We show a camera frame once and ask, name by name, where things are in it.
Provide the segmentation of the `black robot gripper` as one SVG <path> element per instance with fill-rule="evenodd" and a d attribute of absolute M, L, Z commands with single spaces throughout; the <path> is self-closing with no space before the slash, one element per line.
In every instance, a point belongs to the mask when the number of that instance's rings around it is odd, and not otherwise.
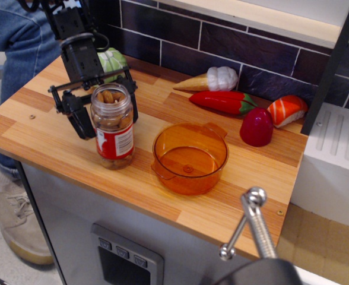
<path fill-rule="evenodd" d="M 103 84 L 105 80 L 115 78 L 117 83 L 127 89 L 131 97 L 134 113 L 133 123 L 136 123 L 138 120 L 138 108 L 135 97 L 137 85 L 132 79 L 129 67 L 124 66 L 115 71 L 105 72 L 93 40 L 93 34 L 81 33 L 62 41 L 61 58 L 69 77 L 69 83 L 49 88 L 49 92 L 52 93 L 55 101 L 56 111 L 67 116 L 78 136 L 84 140 L 89 140 L 96 136 L 92 121 L 85 107 L 91 103 L 91 96 L 78 97 L 73 95 L 71 90 L 78 88 L 88 90 L 92 86 Z M 61 98 L 58 94 L 59 90 L 64 90 Z"/>

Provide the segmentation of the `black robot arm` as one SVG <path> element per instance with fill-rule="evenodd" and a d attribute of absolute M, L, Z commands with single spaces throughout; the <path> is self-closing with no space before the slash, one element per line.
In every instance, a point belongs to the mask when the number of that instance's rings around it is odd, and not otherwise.
<path fill-rule="evenodd" d="M 69 6 L 68 1 L 33 1 L 31 5 L 26 1 L 19 3 L 27 12 L 41 8 L 56 39 L 61 42 L 61 58 L 70 82 L 51 86 L 49 92 L 53 95 L 57 112 L 67 115 L 80 138 L 88 140 L 96 135 L 85 108 L 90 103 L 90 96 L 77 97 L 72 91 L 79 88 L 88 90 L 116 76 L 117 83 L 127 88 L 132 104 L 136 105 L 137 85 L 129 67 L 104 71 L 98 54 L 108 50 L 109 39 L 97 31 L 94 18 L 84 1 L 77 1 L 73 7 Z"/>

